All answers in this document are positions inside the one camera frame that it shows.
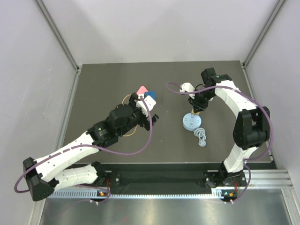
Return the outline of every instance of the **gray wall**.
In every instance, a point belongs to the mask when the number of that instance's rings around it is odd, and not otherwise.
[[[277,0],[44,0],[78,63],[243,61]]]
[[[15,181],[54,151],[75,72],[34,1],[0,1],[0,29],[0,223],[23,225],[33,201]]]
[[[300,199],[300,1],[288,0],[248,67],[262,104],[271,111],[275,154]]]

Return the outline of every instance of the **purple cable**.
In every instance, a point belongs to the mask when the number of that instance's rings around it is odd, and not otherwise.
[[[80,188],[92,188],[92,189],[96,189],[96,190],[101,190],[103,192],[107,192],[108,195],[107,197],[102,200],[101,202],[97,202],[97,203],[104,203],[108,200],[108,198],[111,196],[111,192],[108,190],[108,189],[104,189],[104,188],[101,188],[101,187],[91,187],[91,186],[86,186],[86,185],[76,185],[77,187],[80,187]],[[79,204],[79,203],[83,203],[83,202],[90,202],[91,200],[90,199],[81,199],[79,201],[76,201],[74,203],[72,203],[71,205],[69,205],[68,207],[64,208],[59,214],[57,214],[56,216],[52,217],[50,216],[50,213],[49,213],[49,207],[47,209],[47,215],[48,217],[51,219],[51,220],[55,220],[57,219],[58,217],[60,217],[63,213],[65,213],[66,211],[68,211],[70,208],[72,208],[73,206]]]
[[[99,150],[106,151],[106,152],[109,152],[109,153],[112,153],[112,154],[123,155],[123,156],[132,156],[132,155],[136,155],[136,154],[141,153],[142,151],[144,151],[144,150],[148,147],[148,145],[149,145],[149,143],[150,143],[150,141],[151,141],[153,125],[152,125],[152,118],[151,118],[150,110],[149,110],[147,104],[145,103],[144,99],[141,98],[141,100],[142,100],[142,102],[144,103],[144,105],[145,105],[145,107],[146,107],[147,113],[148,113],[148,115],[149,115],[149,123],[150,123],[150,134],[149,134],[149,138],[148,138],[147,143],[145,144],[145,146],[144,146],[142,149],[140,149],[140,150],[138,150],[138,151],[136,151],[136,152],[133,152],[133,153],[122,153],[122,152],[112,151],[112,150],[105,149],[105,148],[98,147],[98,146],[96,146],[96,145],[91,145],[91,144],[81,144],[81,145],[74,146],[74,147],[72,147],[71,149],[76,149],[76,148],[80,148],[80,147],[91,147],[91,148],[99,149]],[[67,151],[70,151],[71,149],[65,149],[65,150],[63,150],[63,153],[65,153],[65,152],[67,152]],[[41,165],[41,164],[47,162],[48,160],[50,160],[50,159],[52,159],[52,158],[54,158],[54,157],[56,157],[56,156],[59,156],[60,154],[61,154],[61,153],[58,152],[58,153],[54,154],[53,156],[50,156],[50,157],[48,157],[48,158],[45,158],[45,159],[43,159],[42,161],[40,161],[40,162],[34,164],[34,165],[33,165],[32,167],[30,167],[28,170],[26,170],[26,171],[19,177],[19,179],[17,180],[17,182],[15,183],[15,186],[14,186],[15,192],[16,192],[16,193],[25,193],[25,192],[29,192],[29,189],[28,189],[28,190],[22,190],[22,191],[19,191],[19,190],[18,190],[18,185],[19,185],[20,181],[21,181],[21,180],[22,180],[22,179],[23,179],[30,171],[32,171],[33,169],[35,169],[37,166],[39,166],[39,165]]]
[[[170,89],[170,88],[169,88],[169,84],[173,84],[173,85],[179,87],[179,89],[181,89],[181,87],[180,87],[179,84],[174,83],[174,82],[168,82],[168,83],[165,84],[165,86],[167,87],[167,89],[168,89],[170,92],[173,92],[173,93],[175,93],[175,94],[181,94],[181,95],[197,94],[197,93],[201,93],[201,92],[203,92],[203,91],[211,90],[211,89],[215,89],[215,88],[224,88],[224,89],[230,89],[230,90],[233,90],[233,91],[235,91],[236,93],[238,93],[238,94],[240,94],[241,96],[243,96],[244,98],[248,99],[250,102],[256,104],[256,105],[260,108],[260,110],[262,111],[262,113],[264,114],[264,116],[266,117],[266,119],[267,119],[267,121],[268,121],[268,124],[269,124],[269,127],[270,127],[270,143],[269,143],[269,146],[268,146],[267,150],[266,150],[263,154],[261,154],[261,155],[259,155],[259,156],[257,156],[257,157],[254,157],[254,158],[246,158],[246,159],[243,160],[243,161],[244,161],[244,167],[249,171],[249,179],[248,179],[248,182],[247,182],[247,184],[246,184],[244,190],[240,193],[240,195],[239,195],[235,200],[233,200],[233,202],[236,202],[238,199],[240,199],[240,198],[244,195],[245,191],[247,190],[247,188],[249,187],[249,184],[250,184],[250,182],[251,182],[251,170],[250,170],[250,168],[246,165],[246,162],[247,162],[247,161],[256,160],[256,159],[259,159],[259,158],[261,158],[261,157],[264,157],[265,155],[267,155],[267,154],[269,153],[269,151],[271,150],[271,148],[272,148],[272,146],[273,146],[273,142],[274,142],[274,139],[273,139],[274,129],[273,129],[272,122],[271,122],[271,120],[270,120],[270,118],[269,118],[267,112],[264,110],[264,108],[263,108],[257,101],[255,101],[254,99],[250,98],[248,95],[245,95],[244,93],[242,93],[242,92],[240,92],[240,91],[234,90],[234,89],[231,88],[231,87],[227,87],[227,86],[211,86],[211,87],[207,87],[207,88],[203,88],[203,89],[201,89],[201,90],[196,90],[196,91],[191,91],[191,92],[179,92],[179,91],[174,91],[174,90]]]

